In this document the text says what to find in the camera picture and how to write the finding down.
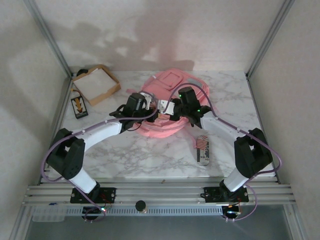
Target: open cardboard box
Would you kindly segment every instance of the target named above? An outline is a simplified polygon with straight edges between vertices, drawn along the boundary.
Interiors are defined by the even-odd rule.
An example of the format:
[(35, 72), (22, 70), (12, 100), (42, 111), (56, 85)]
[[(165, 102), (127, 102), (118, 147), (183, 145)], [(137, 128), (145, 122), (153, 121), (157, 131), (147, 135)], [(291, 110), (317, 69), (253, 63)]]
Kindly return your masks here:
[(92, 99), (87, 99), (86, 96), (84, 96), (82, 94), (82, 96), (90, 103), (91, 106), (94, 106), (94, 105), (100, 103), (102, 100), (110, 97), (112, 94), (116, 93), (117, 91), (119, 91), (121, 89), (120, 83), (119, 83), (118, 79), (115, 77), (115, 75), (113, 75), (109, 71), (109, 69), (105, 65), (102, 65), (102, 64), (99, 64), (97, 66), (94, 66), (94, 67), (90, 68), (87, 73), (80, 74), (79, 76), (74, 78), (72, 81), (75, 82), (75, 81), (77, 81), (77, 80), (89, 75), (90, 73), (92, 73), (96, 69), (102, 69), (106, 74), (109, 75), (110, 78), (112, 78), (112, 80), (114, 80), (116, 82), (116, 85), (111, 87), (106, 93), (102, 93), (102, 94), (100, 94), (100, 95), (98, 95), (98, 96), (96, 96), (95, 98), (92, 98)]

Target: white marble surface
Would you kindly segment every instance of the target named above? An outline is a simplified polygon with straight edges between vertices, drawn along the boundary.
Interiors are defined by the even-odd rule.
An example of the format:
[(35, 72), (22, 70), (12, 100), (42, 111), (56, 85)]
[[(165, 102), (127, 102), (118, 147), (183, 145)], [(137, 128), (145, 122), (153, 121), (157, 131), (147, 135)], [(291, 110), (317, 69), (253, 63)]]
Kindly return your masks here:
[[(89, 115), (76, 119), (71, 103), (63, 122), (63, 127), (76, 130), (102, 121), (129, 96), (126, 89), (139, 90), (149, 76), (156, 71), (116, 71), (121, 90), (92, 107), (86, 102)], [(191, 71), (192, 75), (203, 79), (210, 87), (210, 99), (218, 109), (218, 114), (238, 126), (253, 129), (260, 127), (253, 100), (240, 71)], [(208, 134), (197, 127), (187, 127), (197, 137), (206, 134), (210, 141), (210, 163), (199, 166), (196, 150), (184, 131), (178, 131), (167, 138), (149, 138), (136, 132), (124, 132), (112, 136), (91, 147), (84, 157), (83, 166), (94, 178), (112, 177), (225, 177), (235, 167), (234, 149), (223, 139)], [(56, 173), (50, 171), (51, 177)]]

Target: gray floor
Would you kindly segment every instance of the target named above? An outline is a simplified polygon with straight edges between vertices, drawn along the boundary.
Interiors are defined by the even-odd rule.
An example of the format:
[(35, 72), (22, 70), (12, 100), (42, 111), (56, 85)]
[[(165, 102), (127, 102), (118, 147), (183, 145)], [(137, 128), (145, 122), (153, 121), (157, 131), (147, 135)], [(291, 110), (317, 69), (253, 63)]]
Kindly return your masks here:
[(235, 223), (221, 216), (109, 216), (94, 223), (77, 216), (63, 222), (32, 222), (26, 240), (44, 239), (290, 240), (291, 234), (282, 206), (258, 206), (253, 215)]

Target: pink backpack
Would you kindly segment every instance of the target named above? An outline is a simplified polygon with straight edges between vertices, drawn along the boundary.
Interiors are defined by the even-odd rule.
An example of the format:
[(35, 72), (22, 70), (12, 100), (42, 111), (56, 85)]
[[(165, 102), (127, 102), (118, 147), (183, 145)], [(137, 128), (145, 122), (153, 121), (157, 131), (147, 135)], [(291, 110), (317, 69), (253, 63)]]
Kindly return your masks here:
[[(154, 94), (159, 100), (169, 100), (168, 98), (173, 90), (183, 83), (197, 84), (209, 95), (209, 87), (204, 81), (177, 68), (161, 71), (151, 76), (144, 83), (141, 90)], [(200, 104), (206, 105), (208, 101), (204, 94), (197, 87), (191, 87), (194, 89)], [(178, 91), (175, 92), (174, 96), (178, 98)], [(166, 138), (182, 129), (188, 122), (188, 119), (185, 117), (182, 117), (179, 121), (170, 121), (168, 115), (159, 114), (155, 122), (144, 121), (136, 132), (146, 137)]]

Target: small box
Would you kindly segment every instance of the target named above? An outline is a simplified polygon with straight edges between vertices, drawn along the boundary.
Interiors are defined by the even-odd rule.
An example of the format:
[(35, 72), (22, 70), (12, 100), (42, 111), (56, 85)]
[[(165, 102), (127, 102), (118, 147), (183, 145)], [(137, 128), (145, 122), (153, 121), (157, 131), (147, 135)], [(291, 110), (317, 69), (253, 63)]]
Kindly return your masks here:
[(93, 68), (90, 68), (87, 73), (80, 74), (79, 76), (74, 78), (72, 81), (74, 82), (75, 86), (77, 86), (77, 84), (75, 83), (77, 80), (79, 80), (79, 79), (91, 74), (93, 71), (99, 70), (99, 69), (102, 69), (115, 82), (115, 85), (112, 86), (111, 88), (109, 88), (107, 90), (107, 92), (104, 92), (94, 98), (91, 98), (91, 99), (88, 99), (88, 97), (83, 92), (81, 92), (81, 89), (78, 88), (79, 91), (81, 92), (81, 95), (90, 103), (91, 106), (94, 106), (94, 105), (100, 103), (102, 100), (110, 97), (112, 94), (116, 93), (117, 91), (119, 91), (121, 89), (121, 86), (120, 86), (118, 79), (109, 71), (109, 69), (106, 66), (104, 66), (102, 64), (99, 64)]

